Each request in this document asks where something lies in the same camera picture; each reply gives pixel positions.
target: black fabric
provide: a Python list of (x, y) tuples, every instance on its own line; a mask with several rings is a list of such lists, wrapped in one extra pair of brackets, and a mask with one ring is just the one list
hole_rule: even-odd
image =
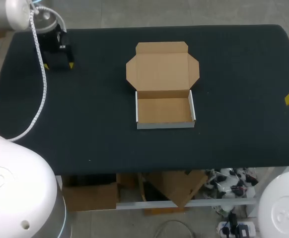
[[(289, 39), (280, 26), (70, 30), (75, 65), (48, 71), (48, 94), (19, 144), (57, 175), (289, 166)], [(195, 128), (137, 130), (126, 63), (138, 42), (185, 41), (200, 62)], [(42, 96), (30, 33), (0, 74), (0, 135), (23, 132)]]

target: tile floor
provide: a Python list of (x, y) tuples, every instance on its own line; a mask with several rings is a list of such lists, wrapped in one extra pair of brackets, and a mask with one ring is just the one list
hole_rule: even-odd
[[(109, 28), (175, 25), (278, 24), (289, 36), (289, 0), (54, 0), (68, 28)], [(0, 69), (12, 33), (0, 39)], [(140, 210), (74, 214), (73, 238), (153, 236), (169, 219), (186, 222), (197, 238), (215, 238), (218, 216), (211, 208), (183, 214), (144, 217)], [(162, 237), (189, 237), (171, 225)]]

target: white cable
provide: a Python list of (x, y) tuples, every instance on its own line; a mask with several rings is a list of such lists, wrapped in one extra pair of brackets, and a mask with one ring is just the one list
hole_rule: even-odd
[(20, 135), (18, 135), (15, 138), (9, 139), (8, 141), (14, 142), (17, 141), (19, 139), (21, 139), (22, 137), (24, 137), (34, 126), (34, 124), (36, 123), (37, 119), (39, 118), (41, 111), (44, 107), (44, 103), (45, 103), (45, 99), (46, 99), (46, 94), (47, 94), (47, 82), (46, 82), (46, 74), (45, 74), (45, 69), (44, 69), (44, 64), (43, 64), (43, 59), (42, 59), (42, 55), (41, 55), (41, 51), (40, 51), (40, 44), (39, 44), (39, 40), (37, 39), (37, 35), (36, 35), (36, 29), (35, 29), (35, 25), (34, 25), (34, 11), (31, 11), (30, 14), (30, 26), (31, 26), (31, 30), (32, 30), (32, 34), (33, 34), (33, 38), (34, 38), (34, 44), (35, 44), (35, 49), (36, 49), (36, 53), (37, 53), (37, 57), (39, 59), (39, 63), (40, 63), (40, 67), (41, 67), (41, 72), (42, 72), (42, 78), (43, 78), (43, 96), (42, 96), (42, 101), (39, 107), (39, 110), (37, 111), (35, 117), (33, 118), (30, 126)]
[(45, 7), (45, 6), (37, 6), (36, 9), (38, 10), (44, 10), (44, 11), (47, 11), (47, 12), (50, 12), (52, 14), (54, 14), (56, 16), (56, 18), (61, 22), (61, 28), (64, 32), (67, 32), (67, 29), (66, 29), (66, 25), (65, 25), (65, 22), (63, 20), (63, 18), (61, 17), (61, 15), (59, 15), (56, 11), (54, 11), (53, 9), (50, 9), (48, 7)]
[(188, 229), (188, 231), (190, 232), (190, 237), (191, 237), (191, 238), (195, 238), (194, 232), (193, 232), (184, 222), (181, 222), (181, 221), (178, 221), (178, 220), (169, 220), (169, 221), (163, 222), (163, 223), (158, 227), (158, 229), (156, 230), (153, 238), (158, 238), (159, 235), (161, 234), (162, 230), (166, 227), (166, 225), (168, 225), (168, 224), (171, 223), (171, 222), (175, 222), (175, 223), (179, 223), (179, 224), (184, 225), (184, 226)]

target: cardboard box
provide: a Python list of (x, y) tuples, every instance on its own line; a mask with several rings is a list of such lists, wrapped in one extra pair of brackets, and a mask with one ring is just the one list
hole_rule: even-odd
[[(141, 173), (138, 173), (138, 182), (139, 182), (139, 190), (140, 190), (140, 195), (143, 199), (144, 202), (147, 202), (147, 197), (145, 194), (145, 186), (144, 186), (144, 181), (143, 181), (143, 176)], [(151, 215), (160, 215), (160, 214), (170, 214), (170, 213), (179, 213), (179, 212), (186, 212), (189, 209), (187, 207), (164, 207), (164, 208), (146, 208), (143, 209), (143, 213), (146, 216), (151, 216)]]
[(116, 182), (99, 185), (77, 185), (77, 176), (62, 176), (62, 193), (70, 212), (116, 209)]
[(145, 173), (143, 176), (180, 208), (192, 199), (208, 179), (200, 170)]
[(185, 42), (138, 43), (126, 65), (126, 78), (137, 90), (137, 129), (194, 127), (190, 88), (199, 77), (199, 62)]

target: yellow object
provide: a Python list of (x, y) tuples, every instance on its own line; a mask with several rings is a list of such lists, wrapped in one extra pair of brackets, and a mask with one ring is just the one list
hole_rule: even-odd
[(289, 106), (289, 93), (288, 93), (288, 95), (285, 97), (285, 102), (286, 102), (286, 105)]

